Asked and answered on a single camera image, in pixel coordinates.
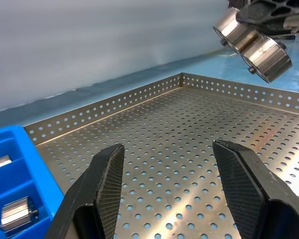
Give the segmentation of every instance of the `white wall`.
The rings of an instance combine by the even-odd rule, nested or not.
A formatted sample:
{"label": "white wall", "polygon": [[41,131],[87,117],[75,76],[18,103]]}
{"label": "white wall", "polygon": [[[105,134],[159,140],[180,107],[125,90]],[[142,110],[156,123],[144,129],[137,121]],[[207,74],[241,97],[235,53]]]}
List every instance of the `white wall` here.
{"label": "white wall", "polygon": [[216,50],[212,25],[226,7],[226,0],[0,0],[0,109]]}

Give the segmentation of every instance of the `round hole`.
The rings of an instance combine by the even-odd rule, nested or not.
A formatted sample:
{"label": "round hole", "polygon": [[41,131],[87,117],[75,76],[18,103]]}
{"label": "round hole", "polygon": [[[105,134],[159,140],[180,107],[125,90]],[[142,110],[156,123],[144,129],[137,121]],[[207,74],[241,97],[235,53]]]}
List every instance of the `round hole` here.
{"label": "round hole", "polygon": [[195,228],[195,225],[193,223],[189,223],[187,226],[191,230]]}
{"label": "round hole", "polygon": [[150,223],[145,223],[144,227],[145,227],[145,229],[150,229]]}
{"label": "round hole", "polygon": [[217,224],[215,224],[215,223],[210,224],[210,228],[217,229]]}
{"label": "round hole", "polygon": [[172,225],[172,224],[170,224],[170,223],[167,223],[167,224],[166,224],[166,228],[167,228],[167,229],[169,229],[169,230],[172,230],[172,228],[173,228],[173,225]]}
{"label": "round hole", "polygon": [[223,214],[223,213],[220,213],[220,214],[219,214],[219,217],[220,217],[221,219],[225,219],[225,218],[226,218],[225,214]]}

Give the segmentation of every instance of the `cylindrical part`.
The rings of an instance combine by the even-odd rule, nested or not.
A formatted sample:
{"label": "cylindrical part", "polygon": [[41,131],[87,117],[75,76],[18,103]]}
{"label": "cylindrical part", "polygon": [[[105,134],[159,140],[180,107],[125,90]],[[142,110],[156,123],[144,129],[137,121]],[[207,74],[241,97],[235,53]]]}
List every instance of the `cylindrical part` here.
{"label": "cylindrical part", "polygon": [[0,228],[9,238],[32,226],[37,220],[38,210],[35,208],[33,201],[28,197],[24,197],[4,205],[1,212]]}
{"label": "cylindrical part", "polygon": [[271,83],[292,66],[283,46],[269,37],[262,36],[244,51],[242,57],[250,66],[249,71],[252,74],[257,73],[264,81]]}
{"label": "cylindrical part", "polygon": [[0,167],[5,166],[5,165],[7,165],[11,162],[12,161],[11,161],[9,155],[3,156],[3,157],[0,158]]}
{"label": "cylindrical part", "polygon": [[234,7],[228,9],[227,14],[214,26],[214,30],[222,39],[222,45],[228,45],[236,53],[241,54],[259,37],[259,34],[247,24],[236,20],[238,12],[239,10]]}

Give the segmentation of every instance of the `bolt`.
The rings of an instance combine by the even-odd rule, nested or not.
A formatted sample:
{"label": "bolt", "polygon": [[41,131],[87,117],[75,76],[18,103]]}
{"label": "bolt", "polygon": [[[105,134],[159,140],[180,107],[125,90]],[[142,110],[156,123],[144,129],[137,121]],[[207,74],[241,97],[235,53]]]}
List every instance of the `bolt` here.
{"label": "bolt", "polygon": [[32,211],[32,215],[33,215],[34,217],[39,216],[39,211],[35,208],[35,209]]}
{"label": "bolt", "polygon": [[285,50],[287,47],[286,45],[284,45],[281,41],[277,42],[277,44],[283,49]]}
{"label": "bolt", "polygon": [[252,66],[248,70],[253,75],[256,73],[256,69],[254,67],[252,67]]}
{"label": "bolt", "polygon": [[226,39],[222,39],[221,41],[220,41],[220,43],[223,45],[223,46],[227,46],[227,40]]}

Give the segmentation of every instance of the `textured gripper pad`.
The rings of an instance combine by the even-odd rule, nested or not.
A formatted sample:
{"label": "textured gripper pad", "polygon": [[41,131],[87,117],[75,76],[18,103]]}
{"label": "textured gripper pad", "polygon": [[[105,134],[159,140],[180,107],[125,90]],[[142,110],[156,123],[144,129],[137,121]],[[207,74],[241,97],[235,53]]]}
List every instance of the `textured gripper pad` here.
{"label": "textured gripper pad", "polygon": [[110,157],[96,198],[98,213],[106,239],[114,237],[120,208],[124,148],[115,151]]}
{"label": "textured gripper pad", "polygon": [[238,155],[214,143],[221,183],[227,205],[242,239],[256,239],[265,201],[260,189]]}

